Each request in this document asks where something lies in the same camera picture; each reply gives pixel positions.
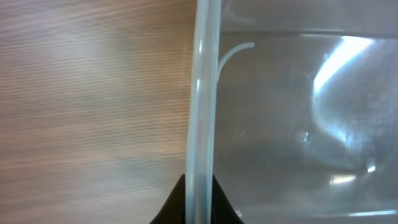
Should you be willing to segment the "clear plastic container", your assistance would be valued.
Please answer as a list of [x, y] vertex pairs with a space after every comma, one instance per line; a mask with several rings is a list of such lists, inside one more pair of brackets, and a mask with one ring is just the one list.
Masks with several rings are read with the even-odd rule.
[[185, 221], [397, 222], [397, 1], [198, 1]]

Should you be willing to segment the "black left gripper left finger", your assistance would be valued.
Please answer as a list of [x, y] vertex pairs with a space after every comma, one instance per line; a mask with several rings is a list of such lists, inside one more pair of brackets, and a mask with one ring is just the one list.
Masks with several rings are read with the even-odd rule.
[[182, 174], [150, 224], [185, 224], [185, 175]]

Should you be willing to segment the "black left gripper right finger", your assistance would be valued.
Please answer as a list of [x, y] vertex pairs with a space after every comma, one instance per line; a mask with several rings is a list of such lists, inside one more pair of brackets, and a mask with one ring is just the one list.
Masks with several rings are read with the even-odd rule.
[[211, 224], [244, 224], [213, 175]]

